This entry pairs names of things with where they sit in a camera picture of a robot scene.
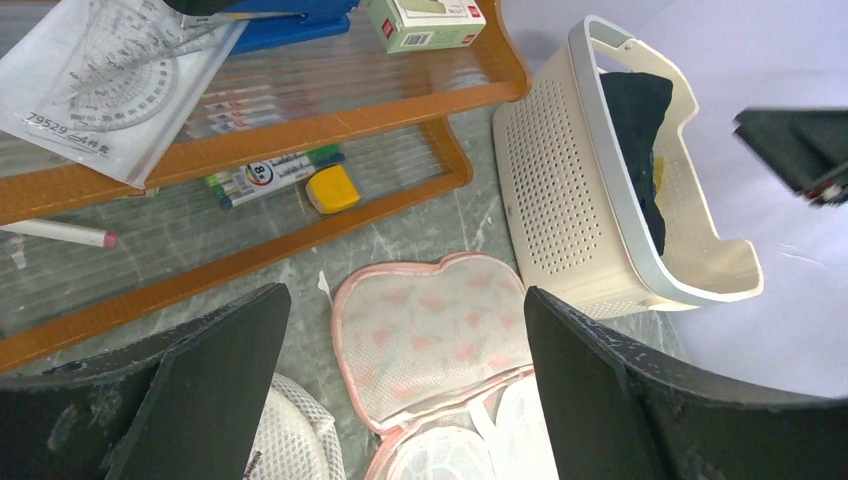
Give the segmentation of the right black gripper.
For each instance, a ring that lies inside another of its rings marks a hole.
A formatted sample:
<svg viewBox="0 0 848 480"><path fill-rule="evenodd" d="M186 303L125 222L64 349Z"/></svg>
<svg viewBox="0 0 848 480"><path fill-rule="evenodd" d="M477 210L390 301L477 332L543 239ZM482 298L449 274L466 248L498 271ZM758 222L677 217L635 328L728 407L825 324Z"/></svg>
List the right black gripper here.
<svg viewBox="0 0 848 480"><path fill-rule="evenodd" d="M813 206L847 202L845 109L746 108L740 139L795 195Z"/></svg>

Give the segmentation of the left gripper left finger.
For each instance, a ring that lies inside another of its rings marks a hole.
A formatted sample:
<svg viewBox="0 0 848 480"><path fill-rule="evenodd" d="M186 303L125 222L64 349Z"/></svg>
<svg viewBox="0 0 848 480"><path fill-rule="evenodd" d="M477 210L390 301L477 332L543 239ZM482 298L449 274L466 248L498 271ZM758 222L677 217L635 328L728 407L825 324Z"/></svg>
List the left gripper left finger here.
<svg viewBox="0 0 848 480"><path fill-rule="evenodd" d="M1 380L5 479L239 479L291 309L271 283L120 349Z"/></svg>

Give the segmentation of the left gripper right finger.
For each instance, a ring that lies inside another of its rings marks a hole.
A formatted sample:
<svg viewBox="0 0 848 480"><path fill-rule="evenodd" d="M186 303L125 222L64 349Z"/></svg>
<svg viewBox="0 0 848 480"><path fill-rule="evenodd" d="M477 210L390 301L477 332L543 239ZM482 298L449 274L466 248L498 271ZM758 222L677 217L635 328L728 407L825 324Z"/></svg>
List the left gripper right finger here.
<svg viewBox="0 0 848 480"><path fill-rule="evenodd" d="M531 287L528 341L563 479L843 479L847 402L678 360Z"/></svg>

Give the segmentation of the black bra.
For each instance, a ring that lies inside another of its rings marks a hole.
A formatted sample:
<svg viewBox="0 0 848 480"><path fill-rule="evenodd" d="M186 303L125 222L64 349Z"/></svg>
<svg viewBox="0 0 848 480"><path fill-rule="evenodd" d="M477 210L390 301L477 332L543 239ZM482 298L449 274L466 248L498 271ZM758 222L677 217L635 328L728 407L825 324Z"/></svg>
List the black bra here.
<svg viewBox="0 0 848 480"><path fill-rule="evenodd" d="M663 254L666 225L656 203L654 144L672 100L673 83L630 72L602 73L600 81L638 205L657 253Z"/></svg>

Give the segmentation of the floral mesh laundry bag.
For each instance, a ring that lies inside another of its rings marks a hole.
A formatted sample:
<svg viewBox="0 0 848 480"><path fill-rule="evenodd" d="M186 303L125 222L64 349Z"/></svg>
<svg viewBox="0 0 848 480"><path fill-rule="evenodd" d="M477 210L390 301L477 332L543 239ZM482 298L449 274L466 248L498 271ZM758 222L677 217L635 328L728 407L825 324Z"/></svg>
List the floral mesh laundry bag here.
<svg viewBox="0 0 848 480"><path fill-rule="evenodd" d="M515 271L472 252L362 268L339 287L334 353L381 443L370 479L554 479Z"/></svg>

